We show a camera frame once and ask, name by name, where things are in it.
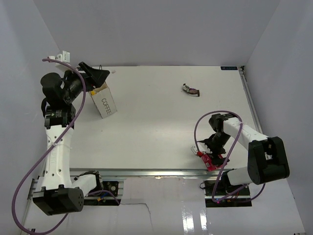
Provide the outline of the red candy packet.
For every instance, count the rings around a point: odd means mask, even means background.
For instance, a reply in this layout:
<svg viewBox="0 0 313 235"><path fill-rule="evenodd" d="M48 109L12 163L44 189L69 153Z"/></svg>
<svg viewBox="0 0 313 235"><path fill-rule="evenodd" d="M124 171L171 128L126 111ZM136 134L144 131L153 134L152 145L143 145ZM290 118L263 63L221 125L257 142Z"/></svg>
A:
<svg viewBox="0 0 313 235"><path fill-rule="evenodd" d="M201 159L204 162L208 171L213 171L221 168L225 160L222 155L211 155L207 153L203 154L201 156Z"/></svg>

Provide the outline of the white coffee paper bag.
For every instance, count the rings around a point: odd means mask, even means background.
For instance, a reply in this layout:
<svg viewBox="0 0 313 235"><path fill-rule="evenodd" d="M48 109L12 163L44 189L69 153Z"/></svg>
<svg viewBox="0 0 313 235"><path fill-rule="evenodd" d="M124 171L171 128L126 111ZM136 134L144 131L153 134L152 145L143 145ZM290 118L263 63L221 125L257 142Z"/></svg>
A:
<svg viewBox="0 0 313 235"><path fill-rule="evenodd" d="M89 95L102 119L107 118L117 112L117 107L115 105L112 93L106 82L101 87L95 88L93 91L95 91L96 94L90 95L90 91Z"/></svg>

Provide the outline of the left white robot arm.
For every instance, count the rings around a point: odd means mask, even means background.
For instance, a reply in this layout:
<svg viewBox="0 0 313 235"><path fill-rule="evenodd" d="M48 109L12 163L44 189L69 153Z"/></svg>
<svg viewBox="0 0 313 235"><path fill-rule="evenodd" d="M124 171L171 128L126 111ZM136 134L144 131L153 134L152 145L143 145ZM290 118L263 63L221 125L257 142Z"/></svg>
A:
<svg viewBox="0 0 313 235"><path fill-rule="evenodd" d="M83 91L101 87L110 72L94 69L79 63L81 72L65 71L61 77L55 72L41 78L45 95L42 103L49 153L40 189L33 194L33 202L46 215L80 212L89 193L103 191L101 176L97 171L85 172L74 179L70 177L70 144L74 121L78 112L73 101Z"/></svg>

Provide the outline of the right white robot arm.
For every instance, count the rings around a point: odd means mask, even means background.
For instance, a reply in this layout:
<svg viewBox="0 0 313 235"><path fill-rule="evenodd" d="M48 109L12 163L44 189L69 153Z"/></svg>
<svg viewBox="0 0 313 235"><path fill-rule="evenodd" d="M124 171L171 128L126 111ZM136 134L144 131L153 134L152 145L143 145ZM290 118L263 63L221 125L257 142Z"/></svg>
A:
<svg viewBox="0 0 313 235"><path fill-rule="evenodd" d="M209 119L214 133L201 141L195 141L195 154L209 171L220 169L229 162L229 152L224 148L230 138L247 150L247 165L224 172L221 190L233 195L241 185L256 185L285 179L290 168L284 147L279 137L268 137L243 124L234 113L216 113Z"/></svg>

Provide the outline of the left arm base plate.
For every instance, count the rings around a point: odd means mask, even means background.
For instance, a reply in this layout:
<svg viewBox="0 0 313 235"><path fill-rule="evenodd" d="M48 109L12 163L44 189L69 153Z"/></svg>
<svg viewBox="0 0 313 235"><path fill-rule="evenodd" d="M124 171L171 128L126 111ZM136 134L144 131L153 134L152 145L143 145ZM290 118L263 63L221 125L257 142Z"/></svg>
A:
<svg viewBox="0 0 313 235"><path fill-rule="evenodd" d="M86 206L119 206L119 182L103 181L100 189L94 189L95 194L85 198Z"/></svg>

